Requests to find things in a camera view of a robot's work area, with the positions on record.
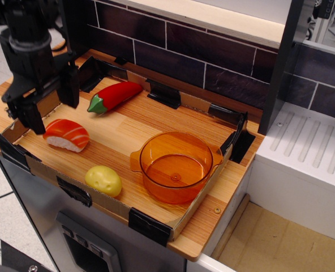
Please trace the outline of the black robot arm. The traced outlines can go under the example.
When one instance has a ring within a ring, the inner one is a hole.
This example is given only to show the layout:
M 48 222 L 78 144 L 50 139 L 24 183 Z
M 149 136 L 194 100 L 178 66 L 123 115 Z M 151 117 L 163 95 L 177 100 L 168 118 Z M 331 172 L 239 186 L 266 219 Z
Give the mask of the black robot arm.
M 76 108 L 79 103 L 78 68 L 75 53 L 64 43 L 52 49 L 50 29 L 67 40 L 57 24 L 58 1 L 0 1 L 0 44 L 13 78 L 2 96 L 8 115 L 36 134 L 45 133 L 37 104 L 52 92 L 59 101 Z

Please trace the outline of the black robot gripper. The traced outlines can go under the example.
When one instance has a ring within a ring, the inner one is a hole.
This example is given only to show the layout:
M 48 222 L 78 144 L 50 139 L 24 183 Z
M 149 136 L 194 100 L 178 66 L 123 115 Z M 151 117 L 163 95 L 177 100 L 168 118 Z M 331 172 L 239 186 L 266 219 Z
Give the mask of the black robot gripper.
M 51 35 L 32 43 L 18 43 L 10 31 L 2 31 L 0 43 L 7 64 L 13 74 L 11 86 L 2 96 L 8 114 L 18 118 L 37 135 L 45 133 L 37 103 L 57 90 L 60 102 L 76 108 L 79 104 L 78 68 L 74 53 L 54 56 L 50 47 Z

